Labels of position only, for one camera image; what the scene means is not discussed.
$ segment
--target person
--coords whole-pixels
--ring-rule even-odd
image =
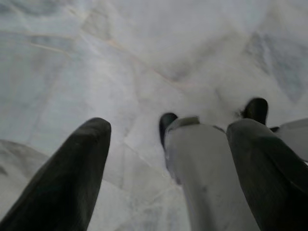
[[[166,167],[183,186],[192,231],[308,230],[308,169],[277,135],[298,145],[308,123],[271,130],[267,110],[264,99],[253,99],[226,133],[196,117],[161,117]],[[101,118],[77,128],[26,186],[0,231],[87,230],[110,135]],[[294,148],[307,150],[305,144]]]
[[[308,120],[269,129],[267,114],[267,101],[254,98],[226,133],[197,117],[160,118],[166,167],[183,187],[192,231],[308,230]]]

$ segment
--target black leather shoe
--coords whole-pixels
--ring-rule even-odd
[[[168,126],[177,119],[177,115],[174,113],[166,113],[160,117],[159,120],[159,136],[160,142],[165,149],[165,132]]]
[[[253,119],[265,125],[268,116],[268,109],[269,105],[265,99],[253,98],[251,101],[249,101],[244,111],[242,112],[242,117]]]

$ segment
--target floor tile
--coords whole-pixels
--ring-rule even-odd
[[[76,36],[95,1],[2,1],[0,29]]]
[[[88,230],[114,231],[141,207],[138,200],[103,180]]]
[[[111,31],[112,39],[168,79],[193,69],[209,43],[233,31],[207,1],[116,0],[105,7],[104,31]]]
[[[290,35],[304,45],[308,45],[308,4],[302,0],[277,1],[279,15]]]
[[[10,31],[0,31],[0,40],[4,42],[23,43],[26,45],[38,45],[47,49],[57,51],[71,51],[74,41],[71,38],[47,35],[34,35],[32,33],[18,33]]]
[[[128,60],[96,42],[101,45],[82,38],[76,42],[34,129],[29,143],[48,155],[91,117],[111,123],[113,146],[125,137],[138,113],[135,93],[127,87],[134,75]]]
[[[143,230],[189,231],[190,224],[183,196],[178,196],[178,192],[172,189],[116,229],[116,231]]]
[[[274,0],[218,0],[214,2],[239,33],[249,36],[262,23],[273,7]]]
[[[1,101],[0,111],[1,119],[4,125],[0,136],[8,141],[18,142],[20,144],[28,143],[34,126],[44,108],[47,96],[41,96],[28,105],[23,105],[13,101]]]
[[[236,32],[209,41],[206,45],[198,47],[194,55],[184,56],[183,62],[171,65],[170,68],[174,68],[171,78],[169,75],[163,76],[194,98],[208,99],[222,79],[219,75],[213,78],[208,73],[219,69],[220,63],[240,54],[247,41],[246,37]]]
[[[306,119],[308,117],[308,92],[290,109],[286,122]]]
[[[153,200],[171,184],[126,145],[109,151],[103,178],[143,201]]]
[[[106,12],[92,11],[82,28],[84,31],[103,40],[111,38],[108,14]]]

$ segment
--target white marble tile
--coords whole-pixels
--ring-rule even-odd
[[[214,2],[238,32],[249,36],[262,23],[273,7],[274,0],[218,0]]]
[[[105,31],[168,79],[186,75],[234,30],[208,1],[107,1]]]
[[[277,5],[285,29],[294,39],[308,45],[308,2],[279,0]]]
[[[8,141],[26,144],[44,108],[46,96],[27,105],[0,100],[0,137]]]
[[[166,173],[158,133],[160,116],[166,112],[174,112],[180,117],[197,115],[206,121],[206,103],[195,102],[157,73],[140,65],[136,66],[136,92],[142,110],[125,143],[151,166]]]
[[[163,177],[124,144],[109,151],[103,178],[148,202],[171,184],[170,178]]]
[[[171,65],[172,77],[166,78],[187,94],[200,100],[209,99],[221,77],[208,73],[219,69],[220,63],[240,54],[248,41],[247,37],[231,32],[223,37],[209,41],[198,47],[194,54],[183,56],[182,61]]]
[[[56,49],[57,51],[69,52],[71,51],[74,43],[73,39],[59,37],[59,36],[47,36],[47,35],[35,35],[32,33],[18,33],[10,31],[0,31],[0,40],[3,42],[23,43],[26,45],[38,45],[47,49]]]
[[[6,0],[1,3],[0,29],[76,36],[94,4],[94,0]]]
[[[83,30],[103,40],[111,39],[108,14],[102,12],[105,8],[94,9],[86,19]]]
[[[292,122],[299,119],[308,118],[308,92],[298,101],[298,103],[290,110],[286,122]]]
[[[178,195],[176,189],[169,190],[116,231],[191,230],[184,198]]]
[[[252,35],[243,56],[275,80],[291,101],[297,102],[307,91],[308,46],[286,30],[277,9]]]
[[[88,231],[114,231],[141,206],[138,200],[103,180]]]
[[[0,141],[0,219],[47,157],[17,143]]]
[[[8,40],[0,54],[0,96],[22,104],[46,94],[66,60],[61,52]]]
[[[124,53],[96,41],[80,38],[71,60],[51,89],[31,146],[51,155],[78,126],[91,117],[112,125],[112,146],[123,140],[136,114],[138,101],[130,85],[133,73]]]

